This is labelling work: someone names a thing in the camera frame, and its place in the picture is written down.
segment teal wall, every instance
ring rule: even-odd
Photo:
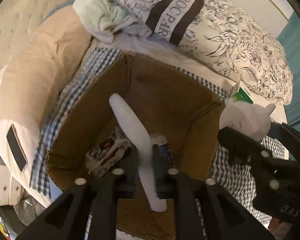
[[[285,106],[288,124],[300,132],[300,20],[295,13],[277,39],[286,50],[287,61],[293,73],[292,102]]]

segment white foam object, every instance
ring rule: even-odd
[[[221,113],[219,128],[231,127],[259,142],[270,130],[270,114],[274,109],[274,104],[262,107],[246,102],[229,103]]]
[[[109,104],[122,131],[138,151],[139,177],[151,210],[156,212],[165,211],[167,209],[167,202],[165,199],[157,197],[155,189],[152,165],[152,143],[146,128],[127,102],[118,94],[112,94],[110,96]]]

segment brown stripe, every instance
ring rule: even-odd
[[[176,27],[174,28],[169,42],[178,46],[185,31],[187,30],[188,26],[194,21],[196,16],[200,13],[202,9],[204,0],[194,0],[194,3],[190,7],[190,9],[183,15],[181,20],[177,23]]]
[[[150,11],[149,17],[146,20],[146,25],[154,31],[158,24],[160,16],[173,0],[161,0]]]

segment quilted mattress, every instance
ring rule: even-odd
[[[0,70],[28,42],[43,19],[66,0],[3,0],[0,4]]]

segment green box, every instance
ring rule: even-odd
[[[243,82],[238,82],[230,90],[230,94],[227,101],[228,103],[243,101],[253,104],[253,101],[251,100],[250,96],[251,95],[249,89],[245,86],[245,84]]]

